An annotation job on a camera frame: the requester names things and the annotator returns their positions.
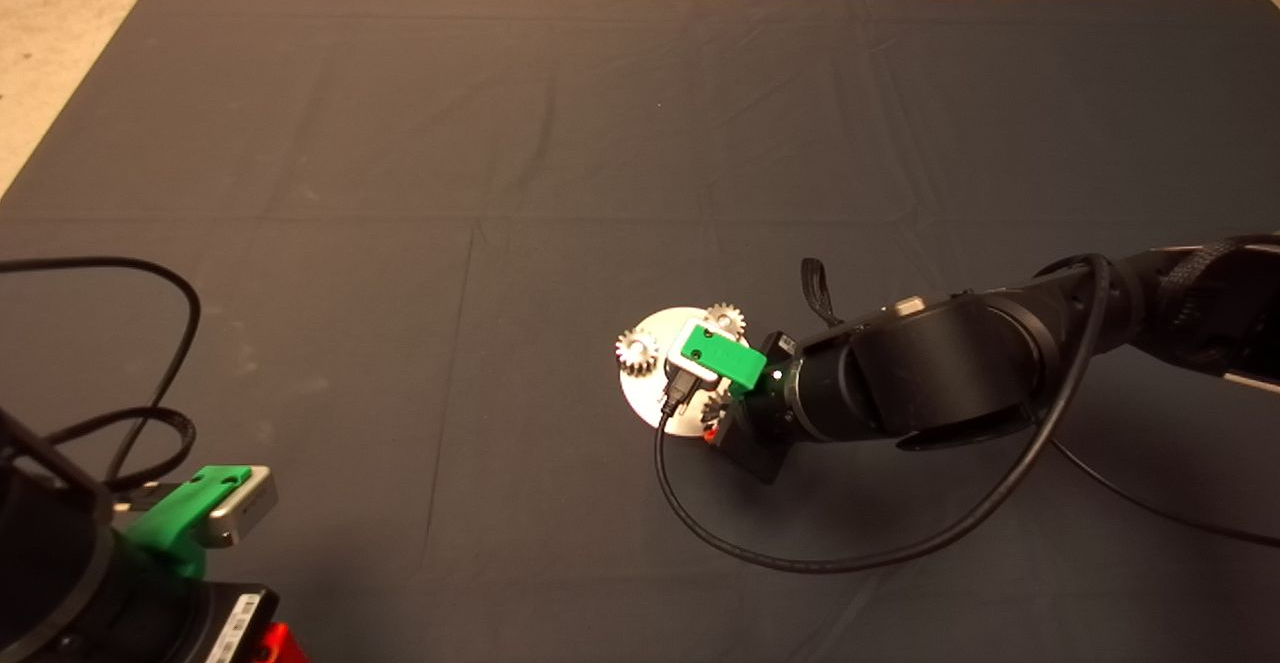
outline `gear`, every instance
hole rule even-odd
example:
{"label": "gear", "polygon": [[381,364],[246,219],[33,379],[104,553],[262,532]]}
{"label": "gear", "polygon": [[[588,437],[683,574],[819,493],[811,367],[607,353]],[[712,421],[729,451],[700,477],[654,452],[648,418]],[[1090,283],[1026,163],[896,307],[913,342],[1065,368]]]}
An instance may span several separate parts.
{"label": "gear", "polygon": [[740,337],[746,332],[746,317],[742,311],[728,303],[717,303],[707,308],[707,321],[721,326],[723,332]]}
{"label": "gear", "polygon": [[628,376],[645,376],[658,365],[658,340],[644,330],[627,330],[613,344],[618,369]]}
{"label": "gear", "polygon": [[724,417],[727,404],[728,397],[718,390],[707,394],[707,402],[703,403],[703,430],[716,426]]}

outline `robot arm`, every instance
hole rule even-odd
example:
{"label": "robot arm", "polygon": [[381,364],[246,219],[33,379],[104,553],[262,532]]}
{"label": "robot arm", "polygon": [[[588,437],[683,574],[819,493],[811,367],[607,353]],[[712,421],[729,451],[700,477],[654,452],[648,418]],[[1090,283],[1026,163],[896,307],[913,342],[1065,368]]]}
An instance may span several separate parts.
{"label": "robot arm", "polygon": [[[923,451],[1032,425],[1088,315],[1093,276],[1074,262],[1011,288],[900,300],[805,340],[774,332],[760,347],[759,380],[727,403],[707,440],[771,483],[799,442],[896,439]],[[1096,352],[1124,344],[1280,390],[1280,236],[1111,262]]]}

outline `dark gray cloth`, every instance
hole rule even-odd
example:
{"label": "dark gray cloth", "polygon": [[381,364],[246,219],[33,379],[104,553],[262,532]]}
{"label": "dark gray cloth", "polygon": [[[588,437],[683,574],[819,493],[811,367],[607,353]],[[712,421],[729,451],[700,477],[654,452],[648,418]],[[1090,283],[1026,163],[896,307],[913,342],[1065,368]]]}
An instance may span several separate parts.
{"label": "dark gray cloth", "polygon": [[[1275,660],[1280,553],[1126,507],[1047,454],[968,539],[814,579],[703,548],[653,480],[613,338],[655,308],[837,312],[1065,253],[1275,230],[1265,0],[141,0],[0,204],[0,253],[132,253],[206,316],[170,404],[278,509],[214,577],[315,660]],[[142,402],[180,324],[136,274],[0,280],[0,402]],[[1064,435],[1171,507],[1280,531],[1280,407],[1120,349]],[[111,440],[73,445],[100,466]],[[769,552],[905,543],[1024,439],[796,449],[672,475]],[[148,433],[142,457],[163,453]]]}

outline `metal plate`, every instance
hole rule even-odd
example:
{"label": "metal plate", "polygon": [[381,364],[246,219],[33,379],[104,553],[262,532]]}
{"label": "metal plate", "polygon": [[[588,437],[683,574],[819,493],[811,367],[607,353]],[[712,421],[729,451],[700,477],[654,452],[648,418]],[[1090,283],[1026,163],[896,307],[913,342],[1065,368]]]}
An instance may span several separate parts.
{"label": "metal plate", "polygon": [[[622,394],[627,397],[631,410],[644,422],[649,422],[649,427],[658,427],[658,419],[662,417],[662,392],[667,385],[667,349],[690,317],[703,317],[705,312],[707,308],[664,308],[664,311],[658,311],[636,325],[637,330],[648,332],[658,340],[658,365],[644,376],[630,376],[627,372],[618,371],[618,381],[622,384]],[[727,389],[727,381],[722,381],[719,390],[723,393]],[[708,395],[708,390],[695,393],[689,404],[667,422],[667,434],[703,435],[703,406],[707,404]]]}

